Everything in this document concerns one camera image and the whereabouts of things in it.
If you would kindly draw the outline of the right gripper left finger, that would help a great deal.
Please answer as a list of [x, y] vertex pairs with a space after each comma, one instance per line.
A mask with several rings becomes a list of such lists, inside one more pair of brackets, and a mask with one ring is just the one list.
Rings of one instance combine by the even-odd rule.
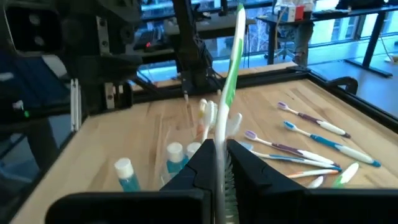
[[45, 224], [213, 224], [215, 144], [207, 139], [158, 191], [85, 192], [58, 199]]

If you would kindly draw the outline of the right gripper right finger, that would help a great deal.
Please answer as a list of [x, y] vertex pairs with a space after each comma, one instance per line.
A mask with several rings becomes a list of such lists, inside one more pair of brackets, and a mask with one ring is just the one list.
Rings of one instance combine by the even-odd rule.
[[227, 151], [240, 224], [398, 224], [398, 190], [308, 189], [235, 140]]

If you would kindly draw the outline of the dark desk with keyboard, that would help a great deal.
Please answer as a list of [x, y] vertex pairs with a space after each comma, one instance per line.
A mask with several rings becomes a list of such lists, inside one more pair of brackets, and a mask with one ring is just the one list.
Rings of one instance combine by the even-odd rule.
[[[235, 14], [211, 14], [209, 19], [196, 23], [197, 32], [203, 40], [229, 37], [234, 35], [235, 21]], [[140, 30], [132, 45], [133, 52], [142, 57], [144, 64], [176, 60], [174, 46], [179, 40], [180, 31], [173, 17], [162, 21], [160, 27]]]

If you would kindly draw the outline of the person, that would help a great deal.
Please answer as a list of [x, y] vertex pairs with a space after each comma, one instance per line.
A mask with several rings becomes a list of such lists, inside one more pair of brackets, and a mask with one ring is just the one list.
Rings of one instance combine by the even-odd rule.
[[295, 63], [306, 67], [308, 65], [308, 46], [313, 34], [314, 23], [299, 24], [294, 34]]

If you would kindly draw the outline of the black standing desk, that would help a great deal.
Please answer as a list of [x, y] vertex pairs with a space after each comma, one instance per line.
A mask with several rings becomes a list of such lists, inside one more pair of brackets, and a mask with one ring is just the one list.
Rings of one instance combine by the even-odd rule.
[[372, 60], [372, 57], [374, 54], [374, 49], [376, 48], [377, 41], [381, 34], [382, 25], [384, 23], [386, 13], [390, 12], [390, 11], [398, 11], [398, 5], [384, 6], [384, 7], [371, 8], [371, 9], [357, 9], [357, 10], [353, 10], [353, 11], [351, 11], [349, 13], [345, 13], [345, 14], [332, 14], [331, 16], [328, 16], [328, 17], [314, 17], [312, 15], [311, 18], [309, 18], [309, 19], [302, 19], [302, 20], [293, 21], [293, 22], [279, 22], [277, 20], [277, 16], [273, 15], [272, 13], [268, 13], [263, 16], [258, 16], [257, 19], [259, 19], [262, 22], [265, 22], [270, 28], [269, 38], [268, 38], [268, 54], [270, 54], [271, 56], [268, 56], [267, 63], [269, 65], [274, 63], [274, 49], [275, 49], [275, 37], [277, 36], [277, 34], [276, 34], [277, 26], [326, 21], [326, 20], [330, 20], [330, 19], [342, 19], [345, 17], [365, 16], [368, 14], [377, 13], [377, 18], [376, 18], [376, 21], [375, 21], [375, 24], [373, 27], [373, 31], [372, 31], [370, 40], [368, 42], [368, 46], [367, 46], [363, 61], [360, 63], [355, 60], [345, 59], [345, 62], [350, 63], [350, 64], [352, 64], [356, 67], [359, 67], [363, 70], [367, 70], [369, 72], [380, 75], [384, 78], [392, 78], [391, 73], [388, 73], [383, 70], [379, 70], [379, 69], [376, 69], [376, 68], [370, 66], [370, 63], [371, 63], [371, 60]]

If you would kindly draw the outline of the white blue box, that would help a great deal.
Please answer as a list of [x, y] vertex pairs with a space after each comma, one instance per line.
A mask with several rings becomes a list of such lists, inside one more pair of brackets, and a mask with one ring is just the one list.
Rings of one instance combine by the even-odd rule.
[[279, 20], [281, 22], [294, 22], [295, 12], [296, 12], [296, 6], [282, 5], [279, 10]]

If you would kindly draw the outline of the black aluminium table frame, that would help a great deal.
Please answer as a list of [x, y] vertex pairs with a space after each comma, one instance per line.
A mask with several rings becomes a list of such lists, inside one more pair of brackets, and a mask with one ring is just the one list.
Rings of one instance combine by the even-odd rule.
[[[345, 189], [398, 190], [398, 119], [340, 87], [326, 86], [326, 82], [312, 72], [263, 68], [259, 73], [238, 77], [233, 109], [244, 113], [247, 127], [253, 126], [272, 139], [309, 146], [336, 159], [341, 166], [348, 165], [348, 157], [341, 153], [283, 129], [282, 114], [271, 104], [280, 97], [289, 98], [301, 109], [347, 130], [350, 146], [381, 163], [379, 168], [362, 165], [353, 184]], [[177, 95], [177, 85], [167, 86], [164, 91], [171, 98], [139, 90], [140, 102], [132, 108], [88, 118], [20, 209], [11, 212], [7, 224], [45, 224], [50, 206], [70, 194], [124, 192], [114, 168], [123, 157], [130, 159], [140, 191], [155, 191], [165, 126], [187, 128], [193, 123], [193, 113]], [[292, 165], [268, 165], [283, 175], [293, 170]]]

